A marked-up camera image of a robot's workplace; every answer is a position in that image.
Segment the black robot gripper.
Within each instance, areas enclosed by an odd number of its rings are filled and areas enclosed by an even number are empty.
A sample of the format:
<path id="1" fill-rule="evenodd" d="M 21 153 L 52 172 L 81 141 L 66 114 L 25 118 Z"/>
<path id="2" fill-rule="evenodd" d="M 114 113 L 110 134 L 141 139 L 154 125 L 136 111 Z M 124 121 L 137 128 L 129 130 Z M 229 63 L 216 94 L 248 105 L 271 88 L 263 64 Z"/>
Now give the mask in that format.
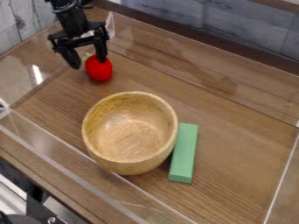
<path id="1" fill-rule="evenodd" d="M 46 39 L 52 43 L 53 51 L 60 53 L 73 69 L 78 69 L 81 65 L 80 56 L 74 50 L 74 48 L 81 46 L 93 44 L 98 62 L 104 63 L 106 61 L 109 35 L 105 21 L 88 22 L 84 32 L 74 35 L 68 35 L 64 30 L 60 30 L 49 34 Z"/>

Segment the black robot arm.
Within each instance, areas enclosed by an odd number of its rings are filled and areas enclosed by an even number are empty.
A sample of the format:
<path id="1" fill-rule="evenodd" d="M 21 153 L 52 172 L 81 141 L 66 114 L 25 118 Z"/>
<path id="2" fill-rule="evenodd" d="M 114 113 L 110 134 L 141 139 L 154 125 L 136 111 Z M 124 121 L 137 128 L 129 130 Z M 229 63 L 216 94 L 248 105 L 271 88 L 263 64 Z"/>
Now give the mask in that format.
<path id="1" fill-rule="evenodd" d="M 52 50 L 60 54 L 73 69 L 78 69 L 81 59 L 76 49 L 93 45 L 96 59 L 100 63 L 108 60 L 109 41 L 106 22 L 88 21 L 85 6 L 78 0 L 44 0 L 50 4 L 52 13 L 56 15 L 61 30 L 48 35 Z"/>

